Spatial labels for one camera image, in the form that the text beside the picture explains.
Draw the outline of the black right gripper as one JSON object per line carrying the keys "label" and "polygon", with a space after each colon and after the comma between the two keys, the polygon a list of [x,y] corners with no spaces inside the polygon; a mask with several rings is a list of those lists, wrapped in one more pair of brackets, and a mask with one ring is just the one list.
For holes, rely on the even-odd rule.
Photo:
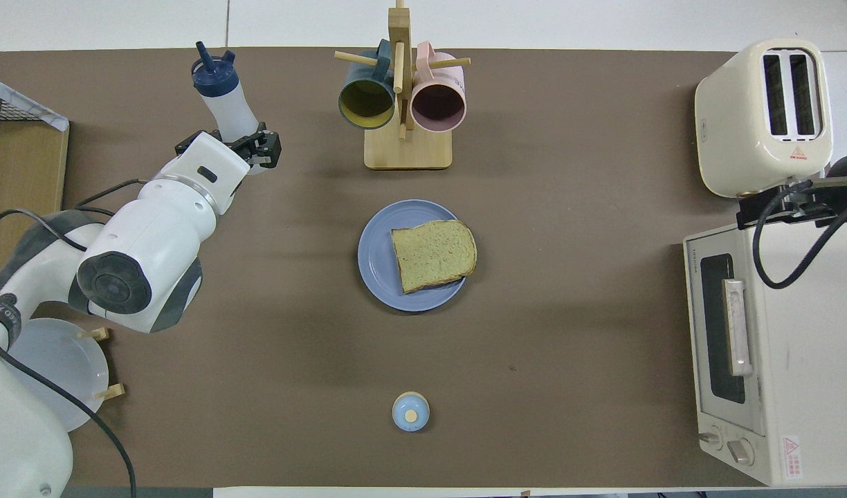
{"label": "black right gripper", "polygon": [[826,188],[814,182],[787,185],[784,192],[757,192],[738,196],[738,230],[755,227],[764,211],[765,223],[823,223],[837,212],[826,201]]}

